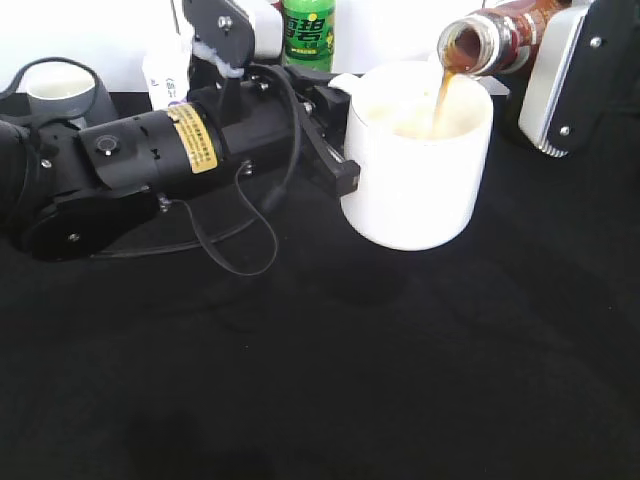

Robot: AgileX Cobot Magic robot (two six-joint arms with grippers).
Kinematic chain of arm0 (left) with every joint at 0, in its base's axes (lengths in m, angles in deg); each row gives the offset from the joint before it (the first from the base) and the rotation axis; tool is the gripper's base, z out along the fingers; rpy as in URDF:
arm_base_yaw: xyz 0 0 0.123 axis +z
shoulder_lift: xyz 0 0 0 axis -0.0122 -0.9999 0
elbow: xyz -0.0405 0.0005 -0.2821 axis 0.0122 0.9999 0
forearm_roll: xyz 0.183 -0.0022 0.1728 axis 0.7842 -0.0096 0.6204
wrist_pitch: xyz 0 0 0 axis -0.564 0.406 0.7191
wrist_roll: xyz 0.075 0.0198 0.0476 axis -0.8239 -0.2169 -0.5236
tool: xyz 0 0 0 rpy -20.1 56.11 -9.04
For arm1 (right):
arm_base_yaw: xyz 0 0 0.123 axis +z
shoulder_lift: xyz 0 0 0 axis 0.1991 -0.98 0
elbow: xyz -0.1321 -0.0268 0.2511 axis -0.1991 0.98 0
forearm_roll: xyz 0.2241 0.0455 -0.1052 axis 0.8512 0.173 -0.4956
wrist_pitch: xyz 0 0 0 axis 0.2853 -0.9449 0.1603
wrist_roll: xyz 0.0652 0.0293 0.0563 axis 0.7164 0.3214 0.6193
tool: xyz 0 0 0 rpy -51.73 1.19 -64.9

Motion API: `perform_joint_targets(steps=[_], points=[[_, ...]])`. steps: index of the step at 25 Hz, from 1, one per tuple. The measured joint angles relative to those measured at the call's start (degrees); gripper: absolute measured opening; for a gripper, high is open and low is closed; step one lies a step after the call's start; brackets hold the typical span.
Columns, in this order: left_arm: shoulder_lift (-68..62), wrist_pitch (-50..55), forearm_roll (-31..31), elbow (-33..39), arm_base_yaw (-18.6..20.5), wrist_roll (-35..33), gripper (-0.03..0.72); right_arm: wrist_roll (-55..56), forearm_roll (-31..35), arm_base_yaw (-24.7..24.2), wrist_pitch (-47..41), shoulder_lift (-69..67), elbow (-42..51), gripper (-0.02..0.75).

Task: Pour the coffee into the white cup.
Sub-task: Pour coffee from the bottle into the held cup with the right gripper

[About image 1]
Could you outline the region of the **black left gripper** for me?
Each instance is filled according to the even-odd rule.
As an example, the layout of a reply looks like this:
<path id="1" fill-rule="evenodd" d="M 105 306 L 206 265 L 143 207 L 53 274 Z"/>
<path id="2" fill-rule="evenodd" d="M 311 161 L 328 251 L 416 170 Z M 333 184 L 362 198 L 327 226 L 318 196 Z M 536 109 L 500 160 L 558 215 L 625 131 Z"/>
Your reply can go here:
<path id="1" fill-rule="evenodd" d="M 310 177 L 329 196 L 354 193 L 361 168 L 340 146 L 349 96 L 329 87 L 334 78 L 299 65 L 253 64 L 245 77 L 225 80 L 217 99 L 222 159 L 267 170 L 288 163 L 298 142 Z"/>

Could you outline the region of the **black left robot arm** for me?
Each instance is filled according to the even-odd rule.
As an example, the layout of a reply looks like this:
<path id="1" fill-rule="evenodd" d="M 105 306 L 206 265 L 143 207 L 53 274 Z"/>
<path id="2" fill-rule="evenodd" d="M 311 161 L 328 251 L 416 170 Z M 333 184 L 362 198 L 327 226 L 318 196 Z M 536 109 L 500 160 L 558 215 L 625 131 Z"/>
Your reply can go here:
<path id="1" fill-rule="evenodd" d="M 176 203 L 302 158 L 341 198 L 359 165 L 331 138 L 347 97 L 330 75 L 252 64 L 244 76 L 191 91 L 184 103 L 88 128 L 72 113 L 1 119 L 1 231 L 42 261 L 108 256 L 123 235 Z"/>

